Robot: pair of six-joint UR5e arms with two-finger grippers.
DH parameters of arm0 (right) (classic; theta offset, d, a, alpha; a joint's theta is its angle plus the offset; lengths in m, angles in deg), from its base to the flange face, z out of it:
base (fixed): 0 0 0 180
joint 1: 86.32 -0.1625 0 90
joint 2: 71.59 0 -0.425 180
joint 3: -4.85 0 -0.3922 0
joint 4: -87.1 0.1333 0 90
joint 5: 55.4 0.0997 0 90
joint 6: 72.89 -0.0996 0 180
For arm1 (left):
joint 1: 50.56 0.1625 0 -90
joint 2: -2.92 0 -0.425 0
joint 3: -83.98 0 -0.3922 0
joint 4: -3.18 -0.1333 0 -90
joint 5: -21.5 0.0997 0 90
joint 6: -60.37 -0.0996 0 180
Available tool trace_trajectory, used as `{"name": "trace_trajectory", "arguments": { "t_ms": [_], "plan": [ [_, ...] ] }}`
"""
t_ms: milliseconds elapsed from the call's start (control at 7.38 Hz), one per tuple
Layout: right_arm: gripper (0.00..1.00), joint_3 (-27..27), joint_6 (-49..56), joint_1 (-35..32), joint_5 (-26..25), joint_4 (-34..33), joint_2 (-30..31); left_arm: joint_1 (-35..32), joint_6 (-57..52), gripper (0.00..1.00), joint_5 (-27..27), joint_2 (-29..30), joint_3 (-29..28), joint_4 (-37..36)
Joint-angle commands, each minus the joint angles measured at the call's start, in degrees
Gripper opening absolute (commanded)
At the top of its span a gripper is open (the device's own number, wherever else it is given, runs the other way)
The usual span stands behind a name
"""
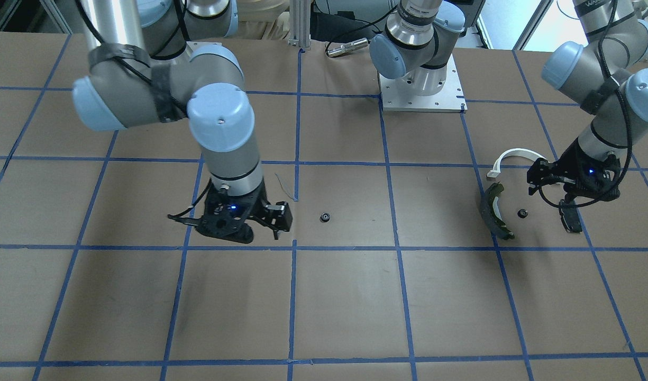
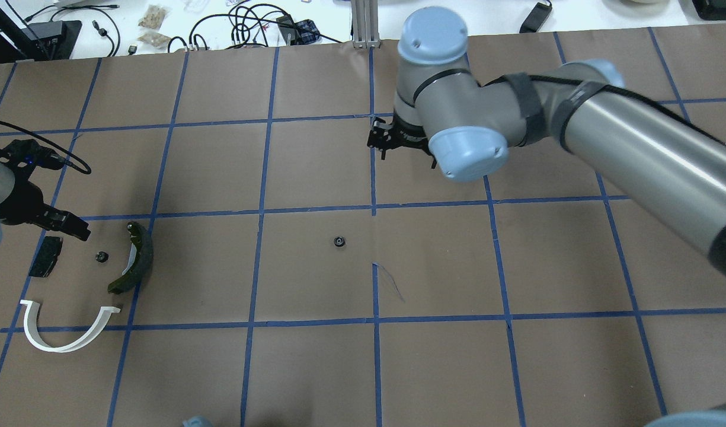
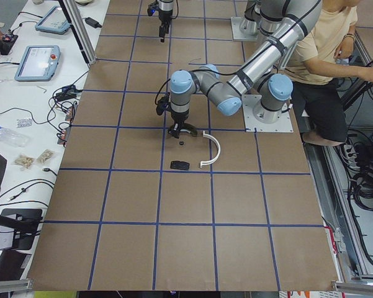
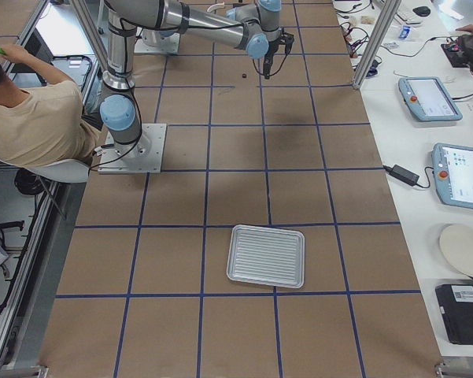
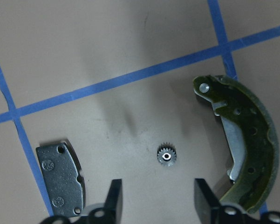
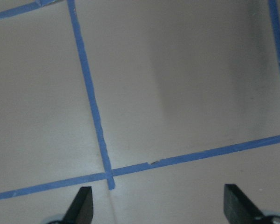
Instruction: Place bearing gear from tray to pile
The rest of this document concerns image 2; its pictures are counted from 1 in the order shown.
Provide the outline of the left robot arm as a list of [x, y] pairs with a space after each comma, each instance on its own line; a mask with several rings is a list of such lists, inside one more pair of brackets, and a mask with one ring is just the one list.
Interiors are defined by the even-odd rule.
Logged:
[[48, 231], [61, 232], [87, 241], [90, 230], [87, 222], [75, 214], [59, 210], [45, 202], [40, 187], [30, 181], [34, 170], [59, 170], [66, 159], [39, 148], [35, 154], [9, 154], [0, 149], [0, 245], [3, 226], [30, 224]]

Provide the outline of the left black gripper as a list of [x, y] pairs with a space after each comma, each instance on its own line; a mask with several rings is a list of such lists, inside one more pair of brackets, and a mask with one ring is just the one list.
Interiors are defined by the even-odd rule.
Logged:
[[85, 221], [44, 202], [42, 189], [30, 181], [32, 174], [0, 168], [0, 224], [31, 224], [81, 241], [89, 240], [91, 231]]

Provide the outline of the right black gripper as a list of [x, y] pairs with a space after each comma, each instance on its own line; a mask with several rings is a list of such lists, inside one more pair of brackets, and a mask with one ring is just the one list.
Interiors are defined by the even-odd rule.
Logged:
[[438, 165], [436, 157], [428, 148], [428, 137], [423, 127], [410, 124], [400, 116], [393, 116], [391, 123], [387, 123], [383, 118], [374, 117], [366, 146], [378, 149], [382, 153], [382, 161], [390, 149], [419, 149], [431, 156], [431, 170], [435, 170]]

